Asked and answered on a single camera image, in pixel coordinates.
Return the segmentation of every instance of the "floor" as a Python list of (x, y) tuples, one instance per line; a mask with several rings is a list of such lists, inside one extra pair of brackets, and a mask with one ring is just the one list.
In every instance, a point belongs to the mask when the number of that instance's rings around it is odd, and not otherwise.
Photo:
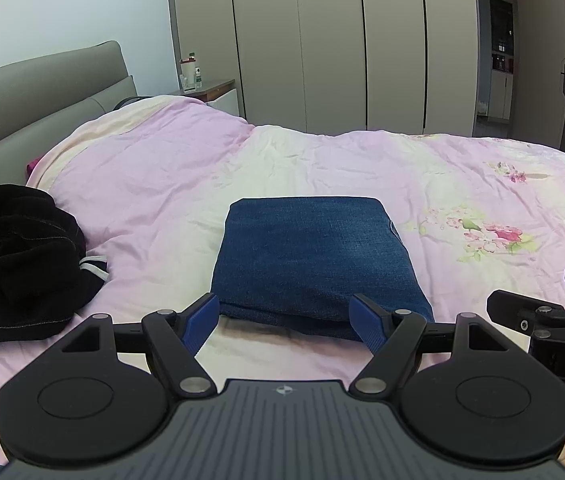
[(498, 137), (499, 139), (507, 138), (509, 123), (498, 123), (487, 120), (486, 117), (478, 116), (475, 119), (475, 127), (473, 128), (474, 137)]

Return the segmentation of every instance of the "gray leather headboard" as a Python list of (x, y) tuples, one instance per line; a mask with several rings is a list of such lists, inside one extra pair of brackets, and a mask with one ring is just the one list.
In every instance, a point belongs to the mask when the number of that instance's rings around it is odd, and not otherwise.
[(115, 41), (0, 67), (0, 184), (24, 184), (29, 161), (134, 95)]

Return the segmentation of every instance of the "wardrobe door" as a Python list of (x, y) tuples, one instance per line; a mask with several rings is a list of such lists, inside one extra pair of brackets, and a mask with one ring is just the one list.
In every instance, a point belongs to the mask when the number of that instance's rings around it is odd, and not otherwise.
[(175, 4), (182, 56), (196, 53), (203, 80), (235, 79), (244, 116), (231, 0), (175, 0)]
[(307, 132), (367, 129), (362, 0), (297, 0)]
[(425, 37), (422, 0), (363, 0), (367, 129), (422, 134)]
[(478, 72), (476, 0), (425, 0), (426, 134), (471, 137)]
[(246, 119), (307, 130), (297, 0), (234, 0)]

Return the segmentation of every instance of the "bedspread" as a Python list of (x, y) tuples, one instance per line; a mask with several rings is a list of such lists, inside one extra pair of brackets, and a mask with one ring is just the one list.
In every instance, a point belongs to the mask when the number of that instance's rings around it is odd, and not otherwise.
[[(81, 126), (29, 185), (76, 217), (88, 254), (108, 257), (109, 282), (73, 326), (96, 312), (134, 322), (187, 307), (210, 289), (229, 206), (246, 197), (377, 198), (439, 322), (468, 310), (487, 317), (498, 288), (565, 306), (565, 154), (543, 146), (313, 136), (162, 96)], [(0, 385), (54, 340), (0, 344)], [(348, 384), (370, 357), (358, 342), (227, 318), (198, 353), (220, 388), (229, 377)]]

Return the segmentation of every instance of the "open door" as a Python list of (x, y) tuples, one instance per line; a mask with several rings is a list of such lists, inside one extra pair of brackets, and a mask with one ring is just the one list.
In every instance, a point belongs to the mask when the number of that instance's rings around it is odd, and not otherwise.
[(565, 0), (516, 0), (509, 137), (565, 152)]

